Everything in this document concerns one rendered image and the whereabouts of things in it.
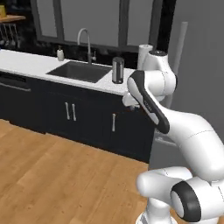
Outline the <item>dark grey cylindrical canister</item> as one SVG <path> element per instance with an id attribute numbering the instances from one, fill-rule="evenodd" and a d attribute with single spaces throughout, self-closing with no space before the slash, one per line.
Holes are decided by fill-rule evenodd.
<path id="1" fill-rule="evenodd" d="M 112 81 L 115 84 L 123 83 L 123 69 L 124 59 L 121 57 L 114 57 L 112 60 Z"/>

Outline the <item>hanging grey kitchen tool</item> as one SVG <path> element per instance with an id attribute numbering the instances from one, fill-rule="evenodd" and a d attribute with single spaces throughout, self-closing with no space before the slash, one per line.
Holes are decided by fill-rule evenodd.
<path id="1" fill-rule="evenodd" d="M 5 41 L 4 41 L 4 35 L 1 29 L 1 25 L 0 25 L 0 35 L 1 35 L 0 46 L 4 46 Z"/>
<path id="2" fill-rule="evenodd" d="M 17 47 L 18 49 L 21 48 L 21 41 L 20 41 L 20 38 L 19 38 L 19 35 L 18 35 L 18 28 L 17 28 L 17 25 L 15 24 L 15 31 L 16 31 L 16 34 L 17 34 Z"/>
<path id="3" fill-rule="evenodd" d="M 13 46 L 16 46 L 16 41 L 15 41 L 14 38 L 13 38 L 13 33 L 12 33 L 12 30 L 11 30 L 11 25 L 10 25 L 10 35 L 11 35 L 11 44 L 12 44 Z"/>

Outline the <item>wide black cupboard door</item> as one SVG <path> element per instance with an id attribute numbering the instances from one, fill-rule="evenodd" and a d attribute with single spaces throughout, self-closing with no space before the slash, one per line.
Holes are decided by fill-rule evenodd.
<path id="1" fill-rule="evenodd" d="M 115 132 L 112 131 L 112 114 Z M 141 108 L 130 110 L 114 104 L 103 112 L 103 140 L 107 150 L 148 163 L 154 136 L 153 123 Z"/>

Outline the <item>grey fridge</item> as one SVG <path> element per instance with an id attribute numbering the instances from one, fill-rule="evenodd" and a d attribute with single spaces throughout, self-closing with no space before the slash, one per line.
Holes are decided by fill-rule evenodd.
<path id="1" fill-rule="evenodd" d="M 171 110 L 203 117 L 224 143 L 224 0 L 163 0 L 157 43 L 174 65 L 180 26 L 187 22 L 185 43 L 178 68 L 178 87 Z M 188 166 L 179 148 L 151 166 Z"/>

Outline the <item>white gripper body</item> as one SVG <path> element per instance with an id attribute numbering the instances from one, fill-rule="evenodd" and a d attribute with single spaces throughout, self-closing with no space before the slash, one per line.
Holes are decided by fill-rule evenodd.
<path id="1" fill-rule="evenodd" d="M 122 97 L 122 103 L 125 107 L 129 108 L 130 110 L 139 109 L 140 105 L 135 100 L 135 98 L 130 94 L 130 92 L 125 92 Z"/>

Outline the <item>silver curved tap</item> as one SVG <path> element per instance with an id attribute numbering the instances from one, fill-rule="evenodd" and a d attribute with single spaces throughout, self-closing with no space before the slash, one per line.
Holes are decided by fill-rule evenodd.
<path id="1" fill-rule="evenodd" d="M 90 34 L 87 28 L 81 28 L 77 36 L 77 45 L 81 44 L 81 34 L 85 32 L 87 34 L 87 62 L 89 65 L 92 64 L 92 60 L 96 60 L 96 57 L 91 54 Z"/>

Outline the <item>white paper towel roll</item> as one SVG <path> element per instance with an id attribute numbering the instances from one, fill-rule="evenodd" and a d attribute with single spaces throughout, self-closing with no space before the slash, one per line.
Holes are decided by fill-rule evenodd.
<path id="1" fill-rule="evenodd" d="M 137 69 L 141 70 L 145 57 L 149 51 L 153 49 L 152 45 L 144 44 L 138 47 Z"/>

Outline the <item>wooden wall shelf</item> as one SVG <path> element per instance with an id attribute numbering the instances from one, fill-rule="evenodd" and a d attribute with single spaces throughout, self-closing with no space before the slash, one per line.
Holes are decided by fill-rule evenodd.
<path id="1" fill-rule="evenodd" d="M 25 16 L 6 15 L 5 17 L 0 17 L 0 24 L 1 23 L 15 22 L 15 21 L 19 21 L 19 20 L 25 20 Z"/>

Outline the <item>dark sink basin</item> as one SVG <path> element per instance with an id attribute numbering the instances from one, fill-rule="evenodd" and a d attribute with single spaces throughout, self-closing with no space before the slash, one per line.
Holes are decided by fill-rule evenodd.
<path id="1" fill-rule="evenodd" d="M 111 70 L 111 66 L 100 66 L 69 61 L 66 64 L 48 72 L 48 74 L 78 81 L 96 83 Z"/>

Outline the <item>black dishwasher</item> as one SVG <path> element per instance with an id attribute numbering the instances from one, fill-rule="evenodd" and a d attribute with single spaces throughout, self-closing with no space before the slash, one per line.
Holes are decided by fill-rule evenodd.
<path id="1" fill-rule="evenodd" d="M 25 77 L 0 72 L 0 82 L 21 88 L 31 88 Z M 0 86 L 1 114 L 11 123 L 29 127 L 32 124 L 32 91 L 25 92 Z"/>

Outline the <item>white soap dispenser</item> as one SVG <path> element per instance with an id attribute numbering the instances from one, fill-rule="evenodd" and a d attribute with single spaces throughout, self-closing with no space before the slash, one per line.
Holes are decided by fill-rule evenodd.
<path id="1" fill-rule="evenodd" d="M 61 46 L 58 47 L 57 58 L 58 58 L 58 61 L 63 61 L 65 59 L 65 54 Z"/>

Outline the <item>grey framed window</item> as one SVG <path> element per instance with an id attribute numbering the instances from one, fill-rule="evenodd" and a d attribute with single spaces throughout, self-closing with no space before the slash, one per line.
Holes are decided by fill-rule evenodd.
<path id="1" fill-rule="evenodd" d="M 163 0 L 31 0 L 39 41 L 76 45 L 87 28 L 92 47 L 136 53 L 155 45 Z M 88 44 L 83 32 L 80 44 Z"/>

